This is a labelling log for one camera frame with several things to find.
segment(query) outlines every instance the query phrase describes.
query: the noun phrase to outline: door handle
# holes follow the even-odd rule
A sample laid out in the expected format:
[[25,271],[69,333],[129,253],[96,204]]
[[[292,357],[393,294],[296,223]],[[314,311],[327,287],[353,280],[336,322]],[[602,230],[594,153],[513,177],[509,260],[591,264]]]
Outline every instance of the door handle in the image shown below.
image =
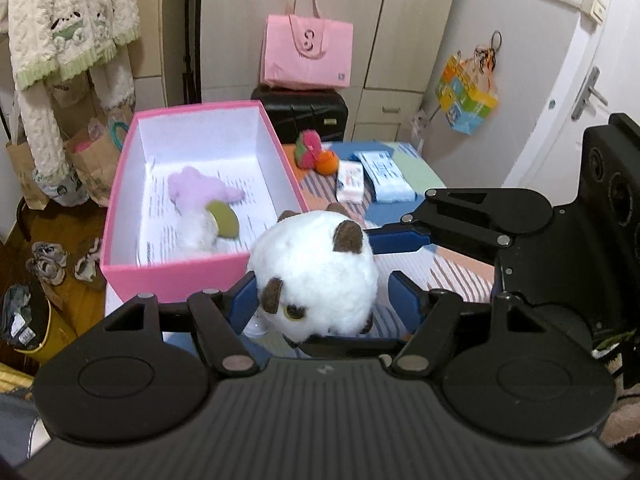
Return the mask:
[[600,92],[598,92],[593,86],[589,87],[589,93],[593,95],[598,101],[600,101],[603,105],[609,106],[609,101],[607,101]]
[[600,101],[603,106],[609,106],[609,101],[598,92],[595,88],[596,81],[600,76],[600,69],[597,66],[594,66],[591,69],[589,75],[584,78],[582,82],[582,86],[580,87],[580,91],[578,92],[578,98],[576,99],[574,110],[571,113],[572,121],[577,121],[580,119],[582,112],[587,106],[589,102],[589,98],[593,95],[598,101]]

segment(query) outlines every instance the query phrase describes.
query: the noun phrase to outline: orange ball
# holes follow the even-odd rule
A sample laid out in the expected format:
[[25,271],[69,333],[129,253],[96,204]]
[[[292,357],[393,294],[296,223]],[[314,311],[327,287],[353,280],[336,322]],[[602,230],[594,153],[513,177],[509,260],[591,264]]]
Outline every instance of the orange ball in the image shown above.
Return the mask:
[[340,160],[338,156],[331,150],[322,150],[316,160],[316,171],[324,176],[338,173],[338,165]]

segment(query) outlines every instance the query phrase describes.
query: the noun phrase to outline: black suitcase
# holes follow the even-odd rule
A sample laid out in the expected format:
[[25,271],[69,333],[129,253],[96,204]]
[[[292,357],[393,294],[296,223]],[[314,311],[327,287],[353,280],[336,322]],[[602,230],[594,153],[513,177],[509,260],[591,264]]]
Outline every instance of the black suitcase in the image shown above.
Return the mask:
[[334,90],[297,92],[258,86],[251,99],[262,102],[283,144],[296,142],[303,130],[315,130],[322,141],[344,139],[349,109]]

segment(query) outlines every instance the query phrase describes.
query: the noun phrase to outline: green plush piece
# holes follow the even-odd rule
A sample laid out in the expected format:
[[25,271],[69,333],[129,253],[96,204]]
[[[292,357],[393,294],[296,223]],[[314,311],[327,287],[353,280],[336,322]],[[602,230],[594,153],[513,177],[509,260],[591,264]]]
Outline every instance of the green plush piece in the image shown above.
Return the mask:
[[220,202],[219,200],[212,200],[212,202],[207,204],[207,211],[213,215],[213,218],[215,218],[218,223],[218,236],[223,238],[238,238],[240,234],[240,224],[236,213],[229,207],[229,204]]
[[307,148],[302,142],[302,135],[299,135],[296,141],[296,149],[293,150],[293,158],[296,161],[297,167],[300,167],[300,164],[302,164],[302,157],[305,155],[306,150]]

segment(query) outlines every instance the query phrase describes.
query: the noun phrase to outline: blue gripper pad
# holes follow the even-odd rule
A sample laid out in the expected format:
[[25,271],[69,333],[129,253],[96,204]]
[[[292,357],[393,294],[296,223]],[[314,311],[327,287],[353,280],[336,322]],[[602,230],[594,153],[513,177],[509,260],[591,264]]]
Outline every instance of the blue gripper pad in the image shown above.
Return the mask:
[[391,306],[407,331],[414,333],[424,321],[422,308],[429,301],[427,293],[400,270],[389,276],[388,291]]
[[425,245],[430,245],[429,235],[423,235],[402,226],[391,230],[389,226],[367,231],[374,254],[413,253]]
[[258,309],[258,282],[255,274],[247,273],[226,294],[231,300],[231,308],[226,320],[234,332],[240,335]]

